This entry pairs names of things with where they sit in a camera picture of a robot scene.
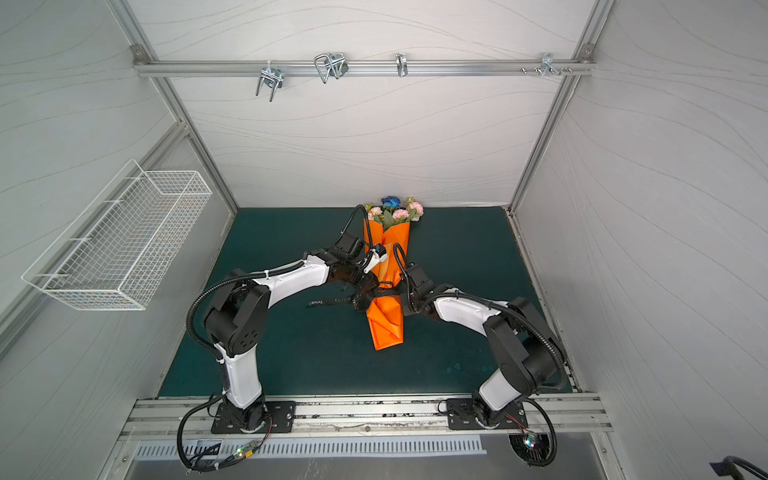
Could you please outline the blue fake flower stem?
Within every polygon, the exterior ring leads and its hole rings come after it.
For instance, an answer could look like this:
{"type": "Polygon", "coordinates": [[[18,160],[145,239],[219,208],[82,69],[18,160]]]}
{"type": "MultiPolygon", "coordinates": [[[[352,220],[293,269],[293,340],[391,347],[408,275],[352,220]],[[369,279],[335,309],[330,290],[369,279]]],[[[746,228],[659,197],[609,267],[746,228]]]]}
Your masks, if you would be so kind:
{"type": "Polygon", "coordinates": [[[382,205],[388,208],[399,208],[401,206],[401,200],[395,196],[387,196],[381,199],[382,205]]]}

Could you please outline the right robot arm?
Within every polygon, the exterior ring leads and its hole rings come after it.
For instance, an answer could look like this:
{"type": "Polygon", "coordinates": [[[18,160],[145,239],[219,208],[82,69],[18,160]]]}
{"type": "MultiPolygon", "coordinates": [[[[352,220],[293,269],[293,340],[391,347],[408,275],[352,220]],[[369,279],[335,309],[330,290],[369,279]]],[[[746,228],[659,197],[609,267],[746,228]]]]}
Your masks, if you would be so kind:
{"type": "Polygon", "coordinates": [[[508,407],[542,388],[557,390],[568,384],[565,349],[527,299],[493,301],[437,285],[416,264],[400,277],[398,291],[406,314],[454,323],[488,341],[497,369],[472,396],[474,416],[482,427],[496,427],[508,407]]]}

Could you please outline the pink fake flower stem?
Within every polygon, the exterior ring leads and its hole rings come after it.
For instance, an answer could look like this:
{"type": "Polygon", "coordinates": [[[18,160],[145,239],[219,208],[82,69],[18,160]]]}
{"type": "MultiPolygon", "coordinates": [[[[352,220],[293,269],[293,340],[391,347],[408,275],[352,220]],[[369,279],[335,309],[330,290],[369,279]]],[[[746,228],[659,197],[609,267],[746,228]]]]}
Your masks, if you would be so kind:
{"type": "Polygon", "coordinates": [[[424,207],[414,198],[409,197],[402,201],[392,212],[396,224],[416,222],[424,215],[424,207]]]}

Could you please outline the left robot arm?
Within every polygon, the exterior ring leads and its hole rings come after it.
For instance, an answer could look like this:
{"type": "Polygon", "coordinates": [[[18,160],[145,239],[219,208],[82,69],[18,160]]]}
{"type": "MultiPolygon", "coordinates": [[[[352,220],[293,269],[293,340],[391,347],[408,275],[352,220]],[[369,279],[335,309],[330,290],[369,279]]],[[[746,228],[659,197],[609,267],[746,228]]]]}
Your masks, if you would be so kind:
{"type": "Polygon", "coordinates": [[[381,244],[343,233],[328,248],[272,270],[232,271],[191,304],[187,335],[211,353],[221,372],[223,412],[244,431],[254,431],[267,416],[258,376],[257,346],[264,336],[271,307],[304,290],[334,281],[350,284],[349,302],[365,309],[379,286],[374,268],[388,259],[381,244]]]}

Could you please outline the orange wrapping paper sheet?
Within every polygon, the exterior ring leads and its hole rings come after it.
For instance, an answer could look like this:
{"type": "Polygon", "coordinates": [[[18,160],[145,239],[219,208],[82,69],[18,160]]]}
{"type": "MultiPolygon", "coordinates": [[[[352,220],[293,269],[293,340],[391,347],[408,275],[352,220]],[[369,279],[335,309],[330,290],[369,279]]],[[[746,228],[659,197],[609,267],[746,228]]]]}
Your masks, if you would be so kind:
{"type": "MultiPolygon", "coordinates": [[[[365,233],[371,230],[375,244],[382,244],[388,259],[372,269],[385,291],[392,290],[401,282],[401,268],[393,258],[393,247],[398,244],[404,253],[408,252],[410,223],[405,222],[384,229],[383,225],[369,215],[365,233]]],[[[376,350],[389,348],[404,341],[404,312],[399,293],[374,298],[366,310],[373,345],[376,350]]]]}

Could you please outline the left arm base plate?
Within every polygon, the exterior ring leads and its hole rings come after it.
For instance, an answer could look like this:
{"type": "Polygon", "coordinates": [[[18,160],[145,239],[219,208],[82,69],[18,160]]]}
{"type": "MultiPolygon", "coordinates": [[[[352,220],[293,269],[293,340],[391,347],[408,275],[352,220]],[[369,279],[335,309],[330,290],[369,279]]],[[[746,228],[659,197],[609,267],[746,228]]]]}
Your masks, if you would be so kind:
{"type": "Polygon", "coordinates": [[[290,433],[293,428],[296,403],[265,401],[240,409],[224,401],[214,415],[213,434],[290,433]]]}

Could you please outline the peach fake flower stem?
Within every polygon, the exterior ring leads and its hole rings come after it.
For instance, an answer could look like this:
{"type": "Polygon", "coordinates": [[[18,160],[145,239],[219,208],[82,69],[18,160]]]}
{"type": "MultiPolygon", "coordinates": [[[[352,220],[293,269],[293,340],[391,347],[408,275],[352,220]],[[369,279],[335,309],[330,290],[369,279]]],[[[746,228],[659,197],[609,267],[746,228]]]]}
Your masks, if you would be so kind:
{"type": "Polygon", "coordinates": [[[370,221],[378,222],[380,224],[384,224],[385,220],[385,211],[382,206],[375,206],[371,204],[365,205],[366,211],[367,211],[367,218],[370,221]]]}

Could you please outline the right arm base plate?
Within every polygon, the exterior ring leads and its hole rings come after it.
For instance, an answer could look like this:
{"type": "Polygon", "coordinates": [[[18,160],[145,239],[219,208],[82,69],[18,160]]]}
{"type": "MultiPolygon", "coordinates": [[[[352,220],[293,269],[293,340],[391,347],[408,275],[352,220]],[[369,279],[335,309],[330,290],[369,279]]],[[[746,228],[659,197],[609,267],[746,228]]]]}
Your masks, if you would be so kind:
{"type": "Polygon", "coordinates": [[[524,408],[515,402],[493,410],[479,397],[441,400],[437,412],[444,415],[450,430],[521,430],[528,429],[524,408]]]}

